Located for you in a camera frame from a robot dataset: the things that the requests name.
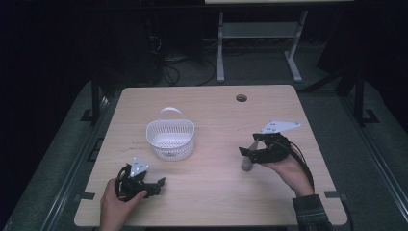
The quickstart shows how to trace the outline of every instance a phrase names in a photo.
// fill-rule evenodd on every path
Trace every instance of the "sleeve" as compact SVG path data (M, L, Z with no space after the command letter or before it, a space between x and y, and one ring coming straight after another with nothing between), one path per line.
M293 199L299 230L303 231L327 231L333 230L320 197L317 194L298 197Z

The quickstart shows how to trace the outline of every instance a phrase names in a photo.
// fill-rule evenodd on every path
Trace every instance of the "dark floor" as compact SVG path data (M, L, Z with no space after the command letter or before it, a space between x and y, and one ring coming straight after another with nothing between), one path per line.
M299 45L295 55L304 80L295 83L283 56L288 44L287 41L254 40L244 49L231 48L224 58L223 85L285 84L300 90L327 76L316 68L324 44L305 42ZM167 54L173 61L183 56L178 52ZM170 64L152 87L218 85L213 76L215 51L201 58ZM298 95L334 184L350 213L349 223L335 230L350 230L351 226L363 231L408 230L404 207L407 205L405 192L408 192L407 133L388 111L377 90L368 83L364 108L371 109L379 123L360 126L353 117L354 93L338 96L334 91L338 82ZM87 158L94 144L105 136L121 90L136 84L133 79L123 79L121 85L116 86L109 101L101 105L102 114L95 126L80 121L84 110L91 108L90 83L84 86L6 230L93 230L73 223L78 196L84 192L93 167L93 162Z

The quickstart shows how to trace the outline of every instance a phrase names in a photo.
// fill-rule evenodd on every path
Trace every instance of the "gray mat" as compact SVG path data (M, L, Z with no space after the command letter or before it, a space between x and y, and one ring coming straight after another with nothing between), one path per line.
M280 52L283 49L278 47L268 51L272 50L279 52L271 54L270 52L257 52L256 49L253 49L251 53L243 56L225 57L226 81L224 85L290 84L296 89L302 89L326 76L324 71L316 68L322 46L307 44L299 46L295 59L299 70L304 73L304 81L300 84L293 82ZM205 58L214 64L215 54ZM194 86L207 80L214 71L214 67L206 62L188 61L173 65L173 67L176 67L181 73L177 86ZM396 207L362 139L361 128L355 125L354 118L349 115L349 109L345 106L345 102L350 102L353 95L346 98L334 95L333 89L336 84L336 81L332 82L316 93L300 94L299 98L334 184L338 192L347 198L345 204L351 213L352 224L355 230L363 231L408 230L406 220ZM166 85L165 80L158 84L158 86ZM212 79L208 85L217 85L216 79ZM110 99L110 106L99 120L99 129L94 134L92 141L105 136L119 96L120 90L115 97ZM90 109L90 102L90 87L86 85L78 95L60 132L51 143L38 171L15 208L11 230L39 230L41 228L66 178L66 172L70 170L71 163L84 146L83 141L87 138L89 130L92 129L89 127L89 122L79 121L83 111ZM373 109L381 122L367 125L365 131L370 133L395 174L395 178L406 191L408 190L405 180L408 176L408 169L405 167L408 163L407 135L384 107L378 93L370 86L366 90L365 106ZM84 191L93 167L93 162L86 161L86 157L83 160L77 174L72 179L74 184L67 196L64 209L59 216L56 216L56 222L52 228L54 230L92 229L92 227L80 228L73 223L79 205L78 195ZM350 223L336 227L336 230L349 230L349 225Z

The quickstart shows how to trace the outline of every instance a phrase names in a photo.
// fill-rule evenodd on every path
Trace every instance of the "round hole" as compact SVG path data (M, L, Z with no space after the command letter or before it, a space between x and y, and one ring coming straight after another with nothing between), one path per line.
M248 98L244 94L239 94L237 95L236 99L238 100L238 102L245 102Z

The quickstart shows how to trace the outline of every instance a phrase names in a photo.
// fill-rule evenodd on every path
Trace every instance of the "table leg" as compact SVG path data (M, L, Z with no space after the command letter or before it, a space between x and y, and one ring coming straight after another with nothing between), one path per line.
M302 12L299 21L297 23L296 30L293 36L293 44L289 51L285 51L286 61L288 62L289 69L291 70L293 79L295 82L301 82L302 77L300 76L299 70L297 69L296 63L294 62L293 56L296 51L297 45L299 44L300 36L302 35L303 25L306 20L308 11Z
M218 51L217 51L217 81L223 83L224 78L224 63L222 59L222 18L223 12L219 13L219 23L218 23Z

